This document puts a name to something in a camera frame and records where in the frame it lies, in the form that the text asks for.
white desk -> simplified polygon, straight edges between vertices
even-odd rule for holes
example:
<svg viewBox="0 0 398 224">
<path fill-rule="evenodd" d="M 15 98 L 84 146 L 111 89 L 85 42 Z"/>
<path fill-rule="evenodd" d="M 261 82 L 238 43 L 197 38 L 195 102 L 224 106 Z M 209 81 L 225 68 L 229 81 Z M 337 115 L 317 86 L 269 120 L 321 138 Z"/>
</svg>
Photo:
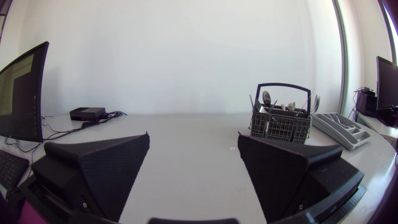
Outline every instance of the white desk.
<svg viewBox="0 0 398 224">
<path fill-rule="evenodd" d="M 144 134 L 150 148 L 132 187 L 121 223 L 147 223 L 152 217 L 180 220 L 237 218 L 240 223 L 265 223 L 250 176 L 238 150 L 238 131 L 249 135 L 251 114 L 123 116 L 106 124 L 65 136 L 55 142 L 78 143 Z M 79 127 L 68 116 L 47 118 L 53 129 Z M 365 173 L 368 189 L 343 223 L 366 223 L 373 215 L 395 171 L 394 149 L 380 135 L 366 128 L 372 139 L 342 157 Z M 44 135 L 52 132 L 44 129 Z M 3 149 L 31 160 L 30 154 Z M 24 149 L 33 146 L 20 142 Z M 311 127 L 306 144 L 336 142 Z M 41 147 L 34 160 L 44 155 Z"/>
<path fill-rule="evenodd" d="M 377 118 L 365 116 L 362 113 L 358 113 L 358 117 L 369 128 L 383 136 L 394 148 L 397 147 L 398 128 L 388 127 Z"/>
</svg>

monitor screen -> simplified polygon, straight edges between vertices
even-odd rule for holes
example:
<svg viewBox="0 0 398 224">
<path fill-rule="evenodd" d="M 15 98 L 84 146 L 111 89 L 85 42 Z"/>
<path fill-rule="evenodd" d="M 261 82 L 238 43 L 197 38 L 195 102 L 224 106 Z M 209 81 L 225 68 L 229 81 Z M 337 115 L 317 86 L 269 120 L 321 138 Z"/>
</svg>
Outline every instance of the monitor screen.
<svg viewBox="0 0 398 224">
<path fill-rule="evenodd" d="M 398 106 L 398 67 L 377 57 L 377 108 Z"/>
<path fill-rule="evenodd" d="M 44 42 L 24 53 L 0 72 L 0 135 L 43 141 L 40 98 L 45 56 Z"/>
</svg>

keyboard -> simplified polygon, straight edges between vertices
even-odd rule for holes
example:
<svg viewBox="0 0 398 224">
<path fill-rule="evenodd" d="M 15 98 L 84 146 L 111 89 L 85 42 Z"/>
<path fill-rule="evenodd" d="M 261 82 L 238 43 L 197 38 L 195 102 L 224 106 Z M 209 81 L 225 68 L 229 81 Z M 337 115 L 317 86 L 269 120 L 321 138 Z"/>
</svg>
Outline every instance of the keyboard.
<svg viewBox="0 0 398 224">
<path fill-rule="evenodd" d="M 29 161 L 0 149 L 0 184 L 7 190 L 17 187 Z"/>
</svg>

black device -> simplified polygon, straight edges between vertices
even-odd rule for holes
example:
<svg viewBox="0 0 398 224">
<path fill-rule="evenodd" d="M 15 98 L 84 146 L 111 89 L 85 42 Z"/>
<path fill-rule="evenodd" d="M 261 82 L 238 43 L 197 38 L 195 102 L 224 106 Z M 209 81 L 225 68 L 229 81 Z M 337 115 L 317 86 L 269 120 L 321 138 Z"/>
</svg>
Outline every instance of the black device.
<svg viewBox="0 0 398 224">
<path fill-rule="evenodd" d="M 44 42 L 0 71 L 0 135 L 43 141 L 40 99 L 48 47 Z"/>
<path fill-rule="evenodd" d="M 355 107 L 363 115 L 375 118 L 377 108 L 376 93 L 366 87 L 360 89 L 356 98 Z"/>
<path fill-rule="evenodd" d="M 364 194 L 363 187 L 358 190 L 364 174 L 340 157 L 340 145 L 308 146 L 240 135 L 238 147 L 267 223 L 338 222 L 355 203 L 346 213 L 336 211 L 355 193 L 359 198 Z"/>
<path fill-rule="evenodd" d="M 44 146 L 34 175 L 20 189 L 49 223 L 68 223 L 76 211 L 118 222 L 149 149 L 149 135 Z"/>
<path fill-rule="evenodd" d="M 69 112 L 70 119 L 75 121 L 98 121 L 105 114 L 105 108 L 77 108 Z"/>
<path fill-rule="evenodd" d="M 0 150 L 0 184 L 7 190 L 17 187 L 28 167 L 27 159 Z"/>
<path fill-rule="evenodd" d="M 398 128 L 398 67 L 377 57 L 377 118 Z"/>
</svg>

black cable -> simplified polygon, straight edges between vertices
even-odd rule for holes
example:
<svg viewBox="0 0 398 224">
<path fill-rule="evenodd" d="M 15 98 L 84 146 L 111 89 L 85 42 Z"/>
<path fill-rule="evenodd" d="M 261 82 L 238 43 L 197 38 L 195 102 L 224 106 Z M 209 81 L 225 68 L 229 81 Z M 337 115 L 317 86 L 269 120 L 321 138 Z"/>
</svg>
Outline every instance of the black cable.
<svg viewBox="0 0 398 224">
<path fill-rule="evenodd" d="M 53 130 L 52 127 L 51 127 L 51 125 L 49 125 L 49 124 L 43 124 L 43 120 L 44 120 L 45 118 L 51 118 L 51 116 L 45 116 L 45 117 L 42 116 L 42 125 L 43 125 L 43 126 L 48 126 L 52 131 L 55 132 L 55 133 L 51 134 L 48 138 L 43 139 L 43 141 L 39 142 L 35 147 L 33 147 L 32 149 L 29 149 L 29 150 L 27 150 L 27 151 L 21 149 L 16 143 L 8 143 L 8 142 L 7 142 L 7 139 L 8 139 L 8 138 L 6 138 L 6 139 L 4 140 L 4 143 L 5 143 L 6 145 L 9 145 L 9 146 L 17 147 L 21 152 L 24 152 L 24 153 L 32 152 L 32 162 L 33 162 L 33 152 L 34 152 L 41 144 L 43 144 L 45 141 L 55 140 L 55 139 L 64 137 L 64 136 L 66 136 L 66 135 L 68 135 L 68 134 L 71 134 L 71 133 L 74 133 L 74 132 L 77 132 L 77 131 L 81 131 L 81 130 L 83 130 L 83 129 L 86 129 L 86 128 L 89 128 L 89 127 L 92 127 L 92 126 L 96 126 L 96 125 L 99 125 L 99 124 L 106 123 L 106 122 L 108 122 L 109 120 L 111 120 L 111 119 L 113 119 L 113 118 L 117 118 L 117 117 L 122 116 L 122 115 L 127 115 L 127 114 L 126 114 L 126 113 L 123 113 L 122 111 L 113 111 L 113 112 L 110 112 L 110 113 L 105 113 L 105 114 L 102 115 L 101 120 L 99 120 L 99 121 L 97 121 L 97 122 L 90 122 L 90 125 L 86 125 L 86 126 L 83 126 L 83 127 L 81 127 L 81 128 L 76 128 L 76 129 L 72 129 L 72 130 L 69 130 L 69 131 L 55 131 L 55 130 Z"/>
<path fill-rule="evenodd" d="M 359 92 L 359 91 L 361 91 L 361 89 L 362 89 L 363 87 L 360 87 L 360 88 L 358 88 L 358 89 L 356 89 L 354 92 L 355 92 L 355 94 L 354 94 L 354 96 L 353 96 L 353 102 L 354 102 L 354 107 L 353 107 L 353 109 L 351 110 L 351 112 L 349 112 L 349 115 L 348 115 L 348 118 L 351 116 L 351 113 L 352 112 L 354 112 L 354 114 L 353 114 L 353 120 L 354 120 L 354 117 L 355 117 L 355 114 L 357 113 L 356 112 L 356 101 L 355 101 L 355 96 L 356 96 L 356 94 Z"/>
<path fill-rule="evenodd" d="M 100 120 L 100 121 L 97 121 L 97 122 L 95 122 L 95 121 L 85 122 L 85 123 L 82 124 L 81 128 L 76 128 L 76 129 L 72 129 L 72 130 L 69 130 L 69 131 L 57 131 L 56 133 L 50 135 L 48 138 L 44 139 L 44 141 L 55 140 L 55 139 L 58 139 L 58 138 L 62 138 L 64 136 L 68 135 L 68 134 L 71 134 L 71 133 L 74 133 L 74 132 L 77 132 L 77 131 L 81 131 L 81 130 L 86 129 L 86 128 L 90 128 L 92 126 L 96 126 L 96 125 L 99 125 L 99 124 L 104 124 L 104 123 L 108 122 L 109 120 L 111 120 L 113 118 L 117 118 L 117 117 L 122 116 L 122 115 L 127 115 L 127 114 L 123 113 L 122 111 L 113 111 L 113 112 L 110 112 L 110 113 L 105 113 L 105 114 L 103 114 L 101 116 L 102 120 Z"/>
</svg>

